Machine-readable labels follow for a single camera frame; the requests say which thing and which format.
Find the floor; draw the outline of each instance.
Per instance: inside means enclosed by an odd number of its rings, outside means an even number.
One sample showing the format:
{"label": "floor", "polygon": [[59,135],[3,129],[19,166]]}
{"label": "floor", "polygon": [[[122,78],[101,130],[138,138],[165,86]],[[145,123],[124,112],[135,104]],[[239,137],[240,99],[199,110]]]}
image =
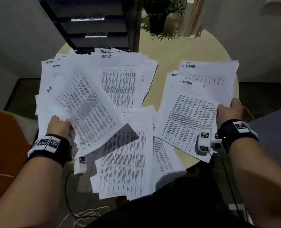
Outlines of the floor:
{"label": "floor", "polygon": [[[39,85],[39,79],[20,79],[5,110],[30,119],[36,119],[35,95],[38,94]],[[253,117],[257,119],[281,109],[281,83],[240,83],[239,91],[242,104],[250,112],[249,113],[246,110],[244,111],[243,120],[246,122],[252,121]],[[235,185],[230,159],[226,155],[222,157],[222,159],[228,172],[234,197],[237,203],[242,203],[241,196]],[[222,159],[215,156],[210,164],[200,162],[196,166],[189,168],[186,176],[177,180],[174,184],[169,184],[161,191],[170,190],[170,188],[174,186],[176,186],[175,188],[180,186],[188,189],[200,182],[215,192],[211,200],[217,206],[223,207],[228,203],[234,203],[233,196],[226,179],[225,170],[222,165]],[[73,167],[70,164],[67,164],[64,168],[62,177],[63,187],[65,177],[72,168]],[[78,179],[76,177],[69,177],[67,195],[69,204],[75,213],[100,206],[109,206],[110,209],[114,209],[126,202],[124,197],[99,200],[97,194],[77,193],[77,184]],[[68,213],[63,194],[56,216],[57,226]],[[72,227],[73,224],[74,222],[70,217],[67,218],[66,222],[61,225],[61,228]]]}

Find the person's left arm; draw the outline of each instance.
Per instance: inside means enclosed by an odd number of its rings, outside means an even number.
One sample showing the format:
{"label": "person's left arm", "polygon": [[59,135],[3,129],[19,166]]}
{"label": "person's left arm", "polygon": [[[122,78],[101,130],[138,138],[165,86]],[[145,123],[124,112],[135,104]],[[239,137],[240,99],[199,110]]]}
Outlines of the person's left arm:
{"label": "person's left arm", "polygon": [[[48,134],[66,137],[70,121],[53,116]],[[62,166],[47,157],[34,157],[22,168],[0,199],[0,228],[52,227],[60,197]]]}

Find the wristband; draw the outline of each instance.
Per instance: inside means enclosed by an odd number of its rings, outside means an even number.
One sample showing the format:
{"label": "wristband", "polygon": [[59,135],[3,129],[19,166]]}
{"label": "wristband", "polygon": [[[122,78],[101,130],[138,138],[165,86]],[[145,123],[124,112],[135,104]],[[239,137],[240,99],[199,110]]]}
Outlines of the wristband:
{"label": "wristband", "polygon": [[47,157],[63,167],[69,158],[69,154],[70,142],[66,138],[56,134],[47,134],[35,141],[28,152],[26,162],[34,157]]}
{"label": "wristband", "polygon": [[254,138],[259,141],[258,134],[252,131],[246,122],[238,119],[231,119],[224,122],[217,132],[218,138],[222,139],[225,151],[228,150],[232,143],[240,138]]}

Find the plant pot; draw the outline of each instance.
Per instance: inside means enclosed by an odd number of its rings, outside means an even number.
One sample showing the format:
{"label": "plant pot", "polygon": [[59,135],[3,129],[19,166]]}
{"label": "plant pot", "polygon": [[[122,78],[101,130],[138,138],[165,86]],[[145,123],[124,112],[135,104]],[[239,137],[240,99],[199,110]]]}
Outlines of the plant pot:
{"label": "plant pot", "polygon": [[150,32],[153,34],[161,34],[164,30],[166,18],[167,15],[161,16],[160,18],[155,15],[150,16]]}

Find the person's right arm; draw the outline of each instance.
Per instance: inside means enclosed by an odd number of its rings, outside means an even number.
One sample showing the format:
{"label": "person's right arm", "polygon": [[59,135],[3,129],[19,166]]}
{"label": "person's right arm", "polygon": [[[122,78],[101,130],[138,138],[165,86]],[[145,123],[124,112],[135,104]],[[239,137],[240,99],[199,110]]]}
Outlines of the person's right arm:
{"label": "person's right arm", "polygon": [[[242,113],[239,100],[233,99],[230,108],[219,106],[218,123],[241,120]],[[281,167],[253,138],[234,141],[229,155],[238,189],[254,225],[281,227]]]}

